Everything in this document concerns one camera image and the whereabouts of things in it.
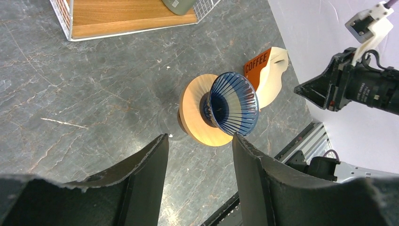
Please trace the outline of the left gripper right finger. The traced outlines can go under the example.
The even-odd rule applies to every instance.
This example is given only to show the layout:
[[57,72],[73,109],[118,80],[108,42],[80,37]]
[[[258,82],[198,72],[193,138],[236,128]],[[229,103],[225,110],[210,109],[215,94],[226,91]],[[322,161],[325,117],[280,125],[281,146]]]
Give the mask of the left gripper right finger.
[[335,183],[265,155],[243,136],[232,140],[245,226],[396,226],[398,178]]

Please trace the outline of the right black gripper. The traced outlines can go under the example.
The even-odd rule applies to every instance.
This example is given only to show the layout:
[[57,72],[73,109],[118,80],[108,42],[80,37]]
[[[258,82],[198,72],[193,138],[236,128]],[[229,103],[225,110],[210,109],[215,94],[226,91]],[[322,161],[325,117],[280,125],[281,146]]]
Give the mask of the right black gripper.
[[352,65],[356,48],[350,47],[335,54],[326,69],[317,77],[294,88],[294,93],[304,97],[323,110],[337,112],[349,103],[345,92],[354,73]]

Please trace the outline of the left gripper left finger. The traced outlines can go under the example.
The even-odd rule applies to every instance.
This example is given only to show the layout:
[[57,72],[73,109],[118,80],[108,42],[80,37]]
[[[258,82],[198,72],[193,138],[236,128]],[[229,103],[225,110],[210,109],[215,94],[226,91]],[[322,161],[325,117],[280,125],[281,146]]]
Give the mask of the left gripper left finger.
[[130,157],[82,181],[2,174],[3,226],[155,226],[168,163],[161,134]]

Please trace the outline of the blue ribbed coffee dripper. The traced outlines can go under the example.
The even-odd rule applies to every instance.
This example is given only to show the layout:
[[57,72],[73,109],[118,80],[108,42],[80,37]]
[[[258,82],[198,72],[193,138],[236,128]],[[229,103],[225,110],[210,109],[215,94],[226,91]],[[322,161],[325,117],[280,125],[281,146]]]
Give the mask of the blue ribbed coffee dripper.
[[237,72],[222,73],[204,94],[201,117],[213,128],[232,136],[250,134],[259,118],[259,102],[249,80]]

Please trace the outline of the round wooden dripper stand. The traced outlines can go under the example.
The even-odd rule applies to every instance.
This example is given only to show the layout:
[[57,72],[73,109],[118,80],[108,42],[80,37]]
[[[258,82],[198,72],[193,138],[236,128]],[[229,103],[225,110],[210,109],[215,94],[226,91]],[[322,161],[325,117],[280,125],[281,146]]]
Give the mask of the round wooden dripper stand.
[[223,146],[232,141],[232,136],[212,127],[201,116],[201,100],[210,91],[217,76],[203,74],[188,83],[184,88],[179,104],[179,116],[184,131],[200,144]]

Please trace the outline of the white wire wooden shelf rack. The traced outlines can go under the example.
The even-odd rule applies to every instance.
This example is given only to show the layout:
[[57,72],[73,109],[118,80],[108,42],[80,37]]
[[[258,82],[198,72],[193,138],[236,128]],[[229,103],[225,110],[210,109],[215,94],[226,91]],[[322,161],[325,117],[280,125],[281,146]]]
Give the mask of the white wire wooden shelf rack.
[[162,0],[52,0],[68,41],[83,41],[198,24],[219,3],[196,0],[183,15]]

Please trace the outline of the clear glass carafe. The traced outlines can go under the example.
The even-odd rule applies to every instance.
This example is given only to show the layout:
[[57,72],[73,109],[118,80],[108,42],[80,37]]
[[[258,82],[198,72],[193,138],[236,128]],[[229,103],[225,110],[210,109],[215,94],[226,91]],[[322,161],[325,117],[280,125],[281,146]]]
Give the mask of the clear glass carafe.
[[179,121],[179,94],[172,91],[164,96],[161,102],[157,123],[161,133],[167,133],[172,141],[182,141],[187,134],[182,129]]

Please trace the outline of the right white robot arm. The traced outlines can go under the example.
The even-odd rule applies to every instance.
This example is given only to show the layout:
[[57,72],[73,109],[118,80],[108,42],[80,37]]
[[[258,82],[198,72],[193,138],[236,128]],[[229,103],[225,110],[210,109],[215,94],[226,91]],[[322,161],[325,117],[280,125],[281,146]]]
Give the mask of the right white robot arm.
[[[332,56],[326,69],[317,77],[295,87],[294,93],[323,110],[338,112],[350,102],[357,102],[395,115],[399,114],[399,72],[383,67],[376,50],[367,50],[359,58],[350,47]],[[366,169],[328,158],[312,158],[310,164],[288,160],[286,165],[336,183],[356,178],[398,178],[398,174]]]

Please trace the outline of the white coffee filter stack holder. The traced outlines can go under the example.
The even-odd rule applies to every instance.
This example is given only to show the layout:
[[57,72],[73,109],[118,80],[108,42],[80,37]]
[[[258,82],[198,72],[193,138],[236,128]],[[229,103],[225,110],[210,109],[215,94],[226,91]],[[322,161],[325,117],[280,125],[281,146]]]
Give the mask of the white coffee filter stack holder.
[[244,64],[244,76],[255,89],[259,108],[271,104],[282,89],[282,74],[288,68],[286,49],[271,47]]

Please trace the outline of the grey green spray bottle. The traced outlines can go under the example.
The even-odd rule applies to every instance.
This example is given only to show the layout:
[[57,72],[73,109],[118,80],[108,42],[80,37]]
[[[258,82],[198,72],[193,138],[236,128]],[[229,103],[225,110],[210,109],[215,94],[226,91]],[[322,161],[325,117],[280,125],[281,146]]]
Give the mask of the grey green spray bottle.
[[185,15],[195,4],[196,0],[162,0],[162,3],[174,14]]

